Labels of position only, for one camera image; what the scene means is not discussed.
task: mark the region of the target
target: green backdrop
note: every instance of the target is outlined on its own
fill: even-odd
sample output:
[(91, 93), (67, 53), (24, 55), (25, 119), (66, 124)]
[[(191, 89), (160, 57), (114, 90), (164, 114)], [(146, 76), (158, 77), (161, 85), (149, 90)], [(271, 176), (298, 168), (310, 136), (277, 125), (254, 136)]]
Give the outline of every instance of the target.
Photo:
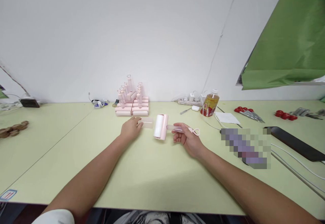
[(325, 0), (279, 0), (242, 74), (243, 90), (325, 75)]
[(5, 99), (5, 98), (8, 98), (8, 97), (5, 96), (5, 95), (3, 94), (3, 92), (1, 91), (1, 89), (0, 89), (0, 99)]

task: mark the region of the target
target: bottle label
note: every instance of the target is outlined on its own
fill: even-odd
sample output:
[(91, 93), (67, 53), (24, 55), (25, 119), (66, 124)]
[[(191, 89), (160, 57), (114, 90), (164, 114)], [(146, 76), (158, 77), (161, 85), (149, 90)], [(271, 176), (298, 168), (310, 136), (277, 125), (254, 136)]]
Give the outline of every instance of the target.
[(219, 102), (219, 98), (210, 98), (207, 97), (203, 106), (203, 115), (204, 116), (212, 116), (214, 111), (216, 110), (217, 104)]

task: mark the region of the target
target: table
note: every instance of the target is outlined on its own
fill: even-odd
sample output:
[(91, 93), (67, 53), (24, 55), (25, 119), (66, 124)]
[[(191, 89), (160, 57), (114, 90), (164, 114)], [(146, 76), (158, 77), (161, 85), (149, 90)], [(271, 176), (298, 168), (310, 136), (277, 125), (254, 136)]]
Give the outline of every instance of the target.
[[(150, 102), (149, 106), (150, 117), (168, 114), (169, 124), (184, 122), (200, 128), (200, 138), (210, 150), (285, 194), (315, 217), (325, 219), (325, 202), (274, 157), (271, 169), (254, 170), (229, 152), (220, 132), (207, 125), (198, 112), (190, 110), (179, 115), (189, 106), (175, 102)], [(70, 179), (119, 135), (128, 119), (116, 117), (110, 105), (94, 110), (10, 186), (18, 191), (11, 201), (50, 203)], [(205, 119), (220, 128), (215, 118)], [(170, 132), (161, 141), (147, 128), (122, 155), (95, 207), (245, 214), (203, 166), (181, 145), (173, 144)]]
[[(240, 115), (234, 112), (234, 109), (238, 106), (252, 108), (266, 123), (262, 124), (256, 122), (250, 118)], [(278, 126), (288, 133), (294, 135), (296, 138), (302, 140), (303, 142), (309, 144), (313, 148), (325, 154), (325, 120), (315, 120), (309, 117), (298, 117), (295, 121), (283, 120), (279, 117), (274, 116), (277, 110), (282, 110), (284, 112), (295, 111), (297, 108), (307, 108), (311, 112), (317, 112), (320, 109), (325, 108), (325, 104), (320, 101), (222, 101), (219, 103), (219, 107), (227, 113), (232, 113), (241, 122), (242, 127), (247, 128), (263, 128), (265, 126)], [(309, 169), (311, 169), (316, 174), (325, 177), (325, 165), (321, 162), (311, 162), (280, 140), (275, 137), (271, 137), (273, 144), (283, 148), (290, 154), (294, 155), (303, 164), (305, 164)], [(307, 178), (309, 181), (314, 183), (319, 188), (325, 191), (325, 181), (316, 177), (305, 169), (301, 164), (299, 164), (294, 158), (288, 155), (286, 152), (272, 146), (277, 154), (279, 154), (290, 166), (292, 166), (301, 175)], [(288, 164), (286, 164), (278, 156), (274, 155), (280, 162), (282, 162), (288, 169), (292, 170)], [(303, 182), (305, 182), (311, 189), (313, 189), (319, 196), (325, 199), (325, 193), (321, 192), (319, 189), (315, 188), (310, 183), (306, 182), (298, 174), (296, 174)]]
[(15, 137), (0, 139), (0, 193), (93, 111), (89, 103), (43, 104), (0, 113), (0, 128), (29, 121)]

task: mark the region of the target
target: white paper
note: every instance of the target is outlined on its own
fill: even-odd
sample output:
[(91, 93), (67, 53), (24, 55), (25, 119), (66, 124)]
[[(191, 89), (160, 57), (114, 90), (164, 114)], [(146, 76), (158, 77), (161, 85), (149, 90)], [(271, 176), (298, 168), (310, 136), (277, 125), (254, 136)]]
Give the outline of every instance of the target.
[(240, 124), (237, 118), (231, 113), (215, 112), (220, 122)]

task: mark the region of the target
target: white sleeve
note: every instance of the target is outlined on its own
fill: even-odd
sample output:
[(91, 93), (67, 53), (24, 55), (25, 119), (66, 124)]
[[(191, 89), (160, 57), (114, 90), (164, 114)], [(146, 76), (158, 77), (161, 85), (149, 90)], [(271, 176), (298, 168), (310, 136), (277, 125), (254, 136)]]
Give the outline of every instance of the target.
[(37, 217), (32, 224), (74, 224), (73, 215), (65, 209), (50, 210)]

